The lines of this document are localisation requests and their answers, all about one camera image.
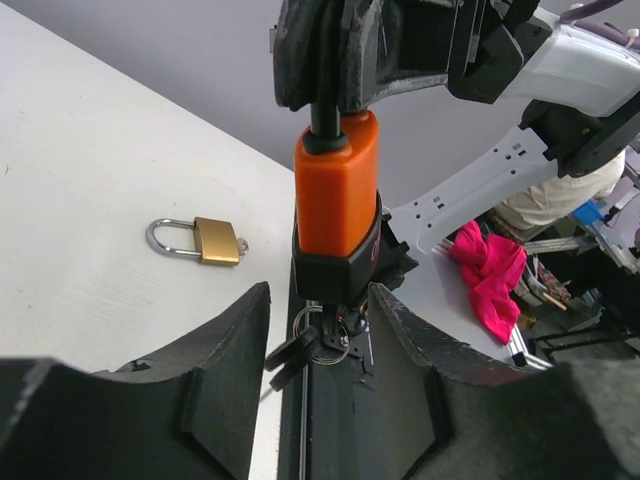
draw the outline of wire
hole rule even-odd
[[[618,213],[615,215],[615,218],[613,219],[613,223],[611,225],[607,225],[609,228],[613,228],[618,224],[618,220],[620,220],[620,213],[622,212],[622,209],[620,211],[618,211]]]
[[[622,47],[627,47],[632,50],[640,50],[640,39],[628,37],[618,30],[611,28],[604,23],[596,22],[590,18],[578,20],[574,24],[576,27],[591,32],[602,38],[612,41]]]
[[[591,17],[597,13],[609,10],[611,7],[622,2],[624,2],[624,0],[595,0],[582,7],[562,12],[560,14],[560,21],[562,23],[571,23],[577,20],[582,20],[583,18]]]

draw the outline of white table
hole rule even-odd
[[[268,349],[284,340],[291,172],[4,5],[0,70],[0,355],[114,369],[263,280]],[[152,220],[195,216],[248,240],[237,268],[147,246]],[[280,404],[260,406],[252,479],[276,476]]]

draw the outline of pink towel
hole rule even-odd
[[[498,235],[489,235],[485,241],[480,227],[472,221],[458,231],[449,251],[460,263],[463,280],[471,287],[471,307],[476,316],[506,345],[520,315],[509,293],[524,271],[524,249]]]

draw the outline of black key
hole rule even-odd
[[[269,382],[270,388],[260,396],[260,402],[273,392],[279,392],[299,372],[309,365],[320,352],[318,331],[314,327],[305,328],[298,337],[291,338],[276,348],[264,361],[264,369],[271,372],[284,364],[282,370]]]
[[[264,361],[264,369],[267,372],[274,371],[283,363],[304,352],[312,343],[317,343],[318,338],[318,331],[314,327],[305,328],[297,338],[290,338],[271,352]]]

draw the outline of brass padlock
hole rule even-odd
[[[193,230],[195,250],[182,250],[162,243],[156,237],[158,227],[188,228]],[[235,266],[249,250],[244,238],[236,238],[229,222],[196,217],[193,222],[161,218],[147,227],[147,242],[154,250],[167,255],[191,257],[208,265]]]

